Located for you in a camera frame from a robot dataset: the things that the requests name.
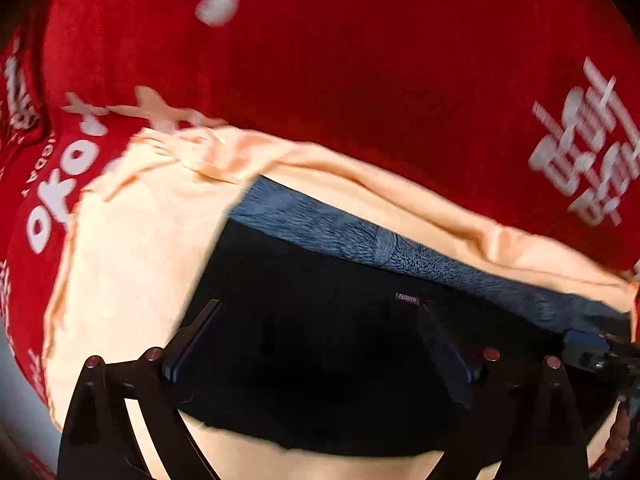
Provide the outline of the peach cream cloth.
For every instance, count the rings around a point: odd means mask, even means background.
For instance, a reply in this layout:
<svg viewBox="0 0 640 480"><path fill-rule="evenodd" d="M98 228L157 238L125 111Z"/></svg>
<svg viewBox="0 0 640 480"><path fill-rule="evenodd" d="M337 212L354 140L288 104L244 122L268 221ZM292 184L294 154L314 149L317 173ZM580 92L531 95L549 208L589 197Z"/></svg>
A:
<svg viewBox="0 0 640 480"><path fill-rule="evenodd" d="M81 192L44 315L44 382L64 422L81 362L168 341L229 210L266 176L492 276L603 302L634 328L638 287L555 240L472 214L397 174L233 127L143 129Z"/></svg>

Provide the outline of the red blanket white lettering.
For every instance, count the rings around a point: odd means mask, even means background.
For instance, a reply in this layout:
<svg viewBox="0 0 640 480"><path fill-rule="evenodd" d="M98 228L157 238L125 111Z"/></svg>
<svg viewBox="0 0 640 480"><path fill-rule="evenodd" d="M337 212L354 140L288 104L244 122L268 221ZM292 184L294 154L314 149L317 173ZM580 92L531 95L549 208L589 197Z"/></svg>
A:
<svg viewBox="0 0 640 480"><path fill-rule="evenodd" d="M613 0L1 0L1 314L42 318L80 192L139 87L427 188L500 272L616 309L639 281L639 39Z"/></svg>

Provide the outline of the black pants grey waistband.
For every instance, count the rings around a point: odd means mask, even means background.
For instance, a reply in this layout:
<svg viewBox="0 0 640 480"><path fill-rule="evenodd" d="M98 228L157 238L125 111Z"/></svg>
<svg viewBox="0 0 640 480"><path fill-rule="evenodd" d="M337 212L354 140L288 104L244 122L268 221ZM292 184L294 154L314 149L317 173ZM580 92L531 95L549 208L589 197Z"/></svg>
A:
<svg viewBox="0 0 640 480"><path fill-rule="evenodd" d="M206 306L170 373L184 410L345 456L447 446L487 347L527 364L571 330L630 336L602 301L476 270L267 178L231 209L183 324Z"/></svg>

